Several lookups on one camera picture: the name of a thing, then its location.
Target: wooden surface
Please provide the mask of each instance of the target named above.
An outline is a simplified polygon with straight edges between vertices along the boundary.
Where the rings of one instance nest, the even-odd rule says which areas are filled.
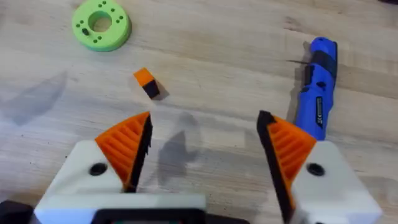
[[[292,121],[306,47],[339,43],[328,139],[398,222],[398,7],[377,0],[123,0],[132,36],[96,53],[79,0],[0,0],[0,197],[37,203],[73,145],[150,110],[141,192],[203,192],[212,213],[281,223],[259,110]],[[151,101],[132,72],[168,91]]]

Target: green disc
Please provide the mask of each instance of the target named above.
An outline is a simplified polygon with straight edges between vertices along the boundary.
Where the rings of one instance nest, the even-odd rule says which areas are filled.
[[[105,32],[94,31],[98,19],[108,18],[111,25]],[[109,52],[122,46],[131,33],[130,18],[124,9],[111,0],[88,0],[76,9],[72,19],[75,37],[86,47]]]

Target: small orange block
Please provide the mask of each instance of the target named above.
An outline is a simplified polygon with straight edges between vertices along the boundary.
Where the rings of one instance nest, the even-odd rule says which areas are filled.
[[[159,87],[156,84],[155,78],[148,69],[142,68],[134,73],[134,76],[137,79],[138,84],[145,90],[151,99],[159,95]]]

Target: screw hole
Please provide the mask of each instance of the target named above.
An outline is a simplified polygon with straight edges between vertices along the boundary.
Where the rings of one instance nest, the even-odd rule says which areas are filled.
[[[317,177],[325,175],[325,169],[321,165],[316,163],[308,164],[307,170],[309,171],[310,174],[315,175]]]
[[[105,173],[105,171],[106,171],[106,169],[108,168],[108,166],[106,165],[106,164],[103,164],[103,163],[97,163],[97,164],[94,164],[91,168],[90,168],[90,170],[89,170],[89,174],[90,175],[93,175],[93,176],[98,176],[98,175],[101,175],[101,174],[103,174],[103,173]]]

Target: blue tool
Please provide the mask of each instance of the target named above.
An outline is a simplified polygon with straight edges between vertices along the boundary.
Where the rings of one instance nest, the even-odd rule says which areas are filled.
[[[337,76],[337,43],[317,37],[311,43],[295,125],[317,140],[325,140]]]

